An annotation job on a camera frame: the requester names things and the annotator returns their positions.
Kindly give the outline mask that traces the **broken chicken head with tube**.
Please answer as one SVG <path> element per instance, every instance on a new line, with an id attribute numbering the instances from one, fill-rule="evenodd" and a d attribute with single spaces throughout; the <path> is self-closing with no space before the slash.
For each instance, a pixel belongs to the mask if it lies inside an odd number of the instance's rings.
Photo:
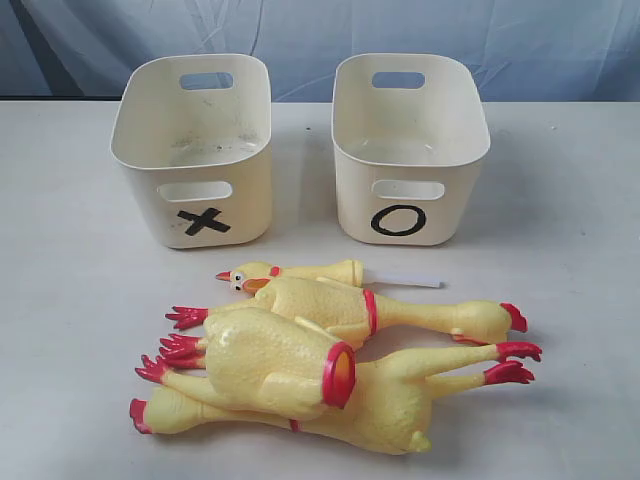
<path id="1" fill-rule="evenodd" d="M 319 266 L 283 267 L 267 262 L 248 262 L 235 269 L 215 275 L 219 281 L 229 282 L 233 290 L 255 294 L 268 282 L 277 278 L 293 277 L 316 280 L 320 277 L 343 284 L 363 287 L 373 284 L 416 286 L 438 289 L 444 281 L 425 273 L 399 273 L 392 270 L 367 268 L 362 261 L 347 259 Z"/>

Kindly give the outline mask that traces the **yellow rubber chicken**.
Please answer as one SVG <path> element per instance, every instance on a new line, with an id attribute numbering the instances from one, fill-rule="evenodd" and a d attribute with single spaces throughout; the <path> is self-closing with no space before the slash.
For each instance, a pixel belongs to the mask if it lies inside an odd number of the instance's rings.
<path id="1" fill-rule="evenodd" d="M 433 400 L 487 385 L 528 384 L 522 359 L 540 360 L 529 342 L 472 347 L 410 348 L 355 367 L 356 382 L 342 409 L 328 408 L 312 420 L 228 410 L 205 400 L 202 377 L 178 374 L 162 360 L 143 360 L 138 373 L 160 381 L 148 400 L 134 399 L 129 415 L 142 434 L 176 434 L 213 422 L 250 422 L 327 436 L 378 453 L 430 450 L 426 431 Z"/>
<path id="2" fill-rule="evenodd" d="M 325 277 L 276 278 L 249 299 L 211 308 L 174 306 L 166 318 L 176 329 L 185 330 L 203 324 L 214 314 L 248 307 L 290 320 L 301 316 L 356 349 L 378 331 L 396 325 L 449 334 L 456 342 L 474 345 L 505 342 L 510 331 L 528 330 L 526 318 L 511 303 L 413 304 Z"/>

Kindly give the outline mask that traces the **headless yellow chicken body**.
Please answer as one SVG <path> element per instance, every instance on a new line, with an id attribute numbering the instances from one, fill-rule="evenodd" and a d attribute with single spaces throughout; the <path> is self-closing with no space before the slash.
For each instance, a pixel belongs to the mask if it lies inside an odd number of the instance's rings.
<path id="1" fill-rule="evenodd" d="M 204 328 L 204 377 L 179 374 L 171 369 L 175 360 L 146 355 L 136 373 L 214 406 L 296 420 L 342 409 L 352 394 L 352 348 L 310 320 L 244 308 L 214 314 Z"/>

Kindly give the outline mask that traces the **cream bin marked O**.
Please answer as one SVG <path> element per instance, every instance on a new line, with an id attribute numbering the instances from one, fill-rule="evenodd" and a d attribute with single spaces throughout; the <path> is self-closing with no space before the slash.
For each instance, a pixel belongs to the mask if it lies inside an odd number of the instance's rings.
<path id="1" fill-rule="evenodd" d="M 369 244 L 449 240 L 491 145 L 470 71 L 432 54 L 344 60 L 331 135 L 339 224 Z"/>

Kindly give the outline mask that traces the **cream bin marked X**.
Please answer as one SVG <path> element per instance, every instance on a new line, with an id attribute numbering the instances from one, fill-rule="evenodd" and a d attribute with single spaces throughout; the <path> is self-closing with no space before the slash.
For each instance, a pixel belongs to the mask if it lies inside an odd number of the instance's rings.
<path id="1" fill-rule="evenodd" d="M 140 66 L 124 90 L 110 150 L 162 245 L 258 238 L 273 205 L 266 65 L 244 54 L 200 54 Z"/>

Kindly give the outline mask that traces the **pale blue backdrop cloth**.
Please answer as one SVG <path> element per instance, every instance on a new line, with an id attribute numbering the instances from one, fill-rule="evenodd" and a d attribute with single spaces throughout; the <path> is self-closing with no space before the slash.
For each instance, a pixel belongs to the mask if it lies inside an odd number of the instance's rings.
<path id="1" fill-rule="evenodd" d="M 5 97 L 116 97 L 173 55 L 261 59 L 277 101 L 326 102 L 344 59 L 434 53 L 487 101 L 635 101 L 635 1 L 5 1 Z"/>

